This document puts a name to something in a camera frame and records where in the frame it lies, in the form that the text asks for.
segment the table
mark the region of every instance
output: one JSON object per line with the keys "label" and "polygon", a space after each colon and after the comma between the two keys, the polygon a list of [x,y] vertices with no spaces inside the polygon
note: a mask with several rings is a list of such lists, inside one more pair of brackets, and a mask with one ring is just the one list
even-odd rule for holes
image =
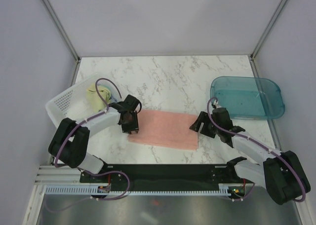
{"label": "table", "polygon": [[[123,98],[131,94],[143,109],[198,115],[206,110],[212,81],[220,76],[253,77],[247,56],[144,56],[82,58],[76,82],[99,72],[111,79]],[[254,138],[274,147],[268,123],[233,120]],[[107,163],[226,163],[245,156],[215,139],[199,135],[198,149],[176,150],[130,143],[119,125],[94,135],[88,152]]]}

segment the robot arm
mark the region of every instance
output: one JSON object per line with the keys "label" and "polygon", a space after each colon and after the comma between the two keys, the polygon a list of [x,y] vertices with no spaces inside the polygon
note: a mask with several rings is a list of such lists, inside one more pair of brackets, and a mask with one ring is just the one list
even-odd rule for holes
{"label": "robot arm", "polygon": [[[99,131],[116,124],[121,125],[123,133],[138,133],[138,119],[135,110],[139,104],[140,101],[131,95],[128,95],[123,102],[109,104],[110,108],[106,114],[89,121],[86,120],[86,123],[76,130],[73,140],[67,141],[59,159],[71,168],[78,167],[94,174],[99,173],[104,166],[104,162],[87,153],[89,138]],[[63,119],[49,145],[48,152],[56,156],[66,137],[83,120]]]}
{"label": "robot arm", "polygon": [[229,161],[227,165],[233,171],[232,176],[245,178],[262,186],[277,204],[283,204],[302,195],[302,190],[299,187],[297,180],[288,168],[278,158],[271,154],[273,151],[294,169],[305,188],[305,192],[311,190],[309,181],[295,153],[291,151],[281,152],[273,148],[266,151],[253,141],[248,140],[252,137],[243,128],[233,126],[233,122],[231,121],[226,108],[214,109],[212,112],[212,119],[217,125],[225,130],[242,134],[246,137],[242,138],[234,136],[233,134],[220,130],[211,122],[208,114],[205,112],[200,113],[198,119],[190,129],[198,132],[201,124],[204,123],[200,131],[201,134],[211,138],[215,138],[215,136],[218,135],[222,142],[243,152],[257,163],[252,163],[244,157],[238,157]]}

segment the yellow cloth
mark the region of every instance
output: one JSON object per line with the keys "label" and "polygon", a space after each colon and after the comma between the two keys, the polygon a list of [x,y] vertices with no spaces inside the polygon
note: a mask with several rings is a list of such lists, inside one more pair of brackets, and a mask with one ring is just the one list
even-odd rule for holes
{"label": "yellow cloth", "polygon": [[[110,98],[111,98],[111,92],[107,87],[104,87],[102,85],[98,85],[98,90],[99,93],[101,94],[101,96],[105,99],[105,101],[107,101],[107,103],[110,102]],[[95,113],[103,110],[106,105],[105,103],[100,99],[96,89],[95,89],[95,84],[91,84],[87,91],[86,91],[86,98],[88,100],[88,102],[90,103],[93,111]]]}

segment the white wall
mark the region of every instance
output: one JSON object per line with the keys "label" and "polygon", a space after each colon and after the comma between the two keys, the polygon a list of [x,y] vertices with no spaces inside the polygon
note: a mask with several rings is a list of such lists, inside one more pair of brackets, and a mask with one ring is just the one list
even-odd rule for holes
{"label": "white wall", "polygon": [[250,54],[280,0],[50,0],[79,56]]}
{"label": "white wall", "polygon": [[290,0],[256,62],[281,88],[285,114],[276,121],[283,150],[297,153],[316,212],[316,0]]}
{"label": "white wall", "polygon": [[75,61],[40,0],[0,0],[0,224],[21,224],[55,127],[45,103]]}

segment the plastic container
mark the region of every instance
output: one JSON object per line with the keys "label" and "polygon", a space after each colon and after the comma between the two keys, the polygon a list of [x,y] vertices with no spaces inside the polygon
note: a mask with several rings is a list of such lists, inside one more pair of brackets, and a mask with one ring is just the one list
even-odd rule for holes
{"label": "plastic container", "polygon": [[210,97],[217,97],[231,118],[276,119],[285,111],[280,88],[266,78],[218,77],[212,82]]}
{"label": "plastic container", "polygon": [[[88,87],[95,83],[99,78],[106,77],[100,73],[95,73],[85,80],[76,83],[70,88],[66,89],[61,94],[58,94],[53,99],[49,100],[46,105],[46,111],[56,126],[59,126],[62,119],[69,117],[72,120],[79,118],[85,118],[92,115],[94,112],[91,105],[86,99],[86,91]],[[106,80],[101,80],[98,84],[104,85],[111,91],[111,94],[120,100],[117,90],[112,86],[111,83]]]}

